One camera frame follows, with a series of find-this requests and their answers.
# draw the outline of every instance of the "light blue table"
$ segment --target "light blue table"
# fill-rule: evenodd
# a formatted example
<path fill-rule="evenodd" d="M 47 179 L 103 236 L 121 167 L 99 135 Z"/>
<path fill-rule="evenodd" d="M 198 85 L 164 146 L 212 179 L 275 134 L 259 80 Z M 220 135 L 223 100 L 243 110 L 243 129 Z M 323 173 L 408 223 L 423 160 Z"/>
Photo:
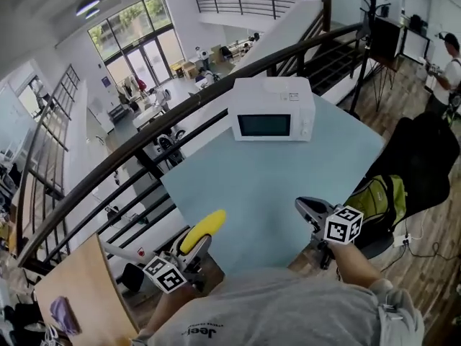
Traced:
<path fill-rule="evenodd" d="M 226 210 L 210 247 L 226 275 L 289 265 L 312 232 L 295 199 L 344 203 L 379 155 L 373 130 L 320 97 L 315 106 L 308 143 L 237 142 L 228 129 L 162 178 L 190 226 Z"/>

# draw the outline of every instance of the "power strip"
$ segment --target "power strip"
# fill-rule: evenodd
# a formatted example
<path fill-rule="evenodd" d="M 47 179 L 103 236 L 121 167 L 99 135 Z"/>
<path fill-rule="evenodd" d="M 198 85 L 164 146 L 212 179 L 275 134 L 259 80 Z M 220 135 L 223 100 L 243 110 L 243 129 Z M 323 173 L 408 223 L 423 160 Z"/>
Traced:
<path fill-rule="evenodd" d="M 394 237 L 394 247 L 400 247 L 403 245 L 409 245 L 411 243 L 411 235 L 404 234 L 402 236 Z"/>

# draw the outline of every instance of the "green backpack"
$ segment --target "green backpack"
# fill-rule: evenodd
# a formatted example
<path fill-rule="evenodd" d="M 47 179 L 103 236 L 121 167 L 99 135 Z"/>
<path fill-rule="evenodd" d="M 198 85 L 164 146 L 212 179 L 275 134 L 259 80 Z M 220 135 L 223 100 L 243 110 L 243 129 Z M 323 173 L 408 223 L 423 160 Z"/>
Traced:
<path fill-rule="evenodd" d="M 406 214 L 406 192 L 403 181 L 396 175 L 381 175 L 370 179 L 347 199 L 349 205 L 364 214 L 363 225 L 380 225 L 393 231 Z"/>

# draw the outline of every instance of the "gray t-shirt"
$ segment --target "gray t-shirt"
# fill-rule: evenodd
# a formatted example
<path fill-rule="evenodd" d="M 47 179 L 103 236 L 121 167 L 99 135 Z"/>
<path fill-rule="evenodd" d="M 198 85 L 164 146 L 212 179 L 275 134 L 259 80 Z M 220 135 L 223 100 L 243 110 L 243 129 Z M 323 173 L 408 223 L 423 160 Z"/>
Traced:
<path fill-rule="evenodd" d="M 164 345 L 421 345 L 421 313 L 388 280 L 367 290 L 289 270 L 226 278 L 148 341 Z"/>

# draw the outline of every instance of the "office chair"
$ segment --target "office chair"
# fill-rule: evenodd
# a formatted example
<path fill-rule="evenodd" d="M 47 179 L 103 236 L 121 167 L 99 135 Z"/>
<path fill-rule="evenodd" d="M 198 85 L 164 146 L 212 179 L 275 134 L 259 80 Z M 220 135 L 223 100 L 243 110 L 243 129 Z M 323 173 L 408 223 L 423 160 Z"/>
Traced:
<path fill-rule="evenodd" d="M 443 203 L 449 196 L 448 175 L 460 155 L 460 145 L 448 123 L 432 112 L 415 119 L 401 118 L 384 151 L 368 170 L 357 189 L 378 175 L 398 175 L 405 186 L 406 214 L 401 221 Z M 393 242 L 394 219 L 380 228 L 364 224 L 355 245 L 367 259 L 382 254 Z M 328 267 L 329 249 L 322 265 Z"/>

